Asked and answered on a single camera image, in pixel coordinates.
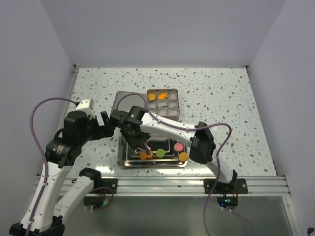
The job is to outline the silver tin lid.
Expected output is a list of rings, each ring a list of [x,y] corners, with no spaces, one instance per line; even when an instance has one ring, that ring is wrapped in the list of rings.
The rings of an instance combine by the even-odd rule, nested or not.
[[[136,92],[119,91],[116,93],[110,117],[123,117],[139,118],[147,112],[144,102],[145,94]]]

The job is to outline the orange fish cookie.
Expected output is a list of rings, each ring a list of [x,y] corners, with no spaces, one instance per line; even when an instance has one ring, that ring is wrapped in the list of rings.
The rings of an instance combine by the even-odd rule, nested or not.
[[[168,93],[163,92],[161,94],[158,95],[158,100],[166,100],[168,98]]]

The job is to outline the metal tongs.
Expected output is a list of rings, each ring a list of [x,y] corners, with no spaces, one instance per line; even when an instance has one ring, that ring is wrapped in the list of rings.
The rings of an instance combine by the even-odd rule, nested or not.
[[[151,148],[147,145],[146,142],[142,142],[134,149],[134,152],[136,153],[144,152],[147,156],[150,156]]]

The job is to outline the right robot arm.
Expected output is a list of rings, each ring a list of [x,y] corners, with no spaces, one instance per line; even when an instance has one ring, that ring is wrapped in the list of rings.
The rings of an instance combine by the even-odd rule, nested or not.
[[[161,135],[180,142],[190,148],[189,158],[193,162],[206,165],[217,177],[221,191],[232,192],[237,187],[237,172],[220,159],[220,153],[231,136],[232,128],[226,123],[207,125],[199,122],[197,125],[180,123],[151,111],[132,106],[130,111],[113,110],[110,122],[120,132],[133,149],[148,150],[147,140],[151,134]],[[223,143],[216,147],[210,128],[226,126],[228,135]]]

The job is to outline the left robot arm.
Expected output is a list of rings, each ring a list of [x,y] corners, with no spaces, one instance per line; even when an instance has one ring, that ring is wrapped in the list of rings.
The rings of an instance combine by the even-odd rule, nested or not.
[[[23,219],[10,227],[12,236],[61,236],[65,223],[74,209],[89,193],[115,191],[104,185],[101,172],[91,168],[80,171],[70,190],[59,197],[63,183],[75,159],[88,141],[112,137],[115,127],[106,112],[101,112],[104,124],[83,110],[68,113],[63,128],[42,152],[44,164],[33,200]]]

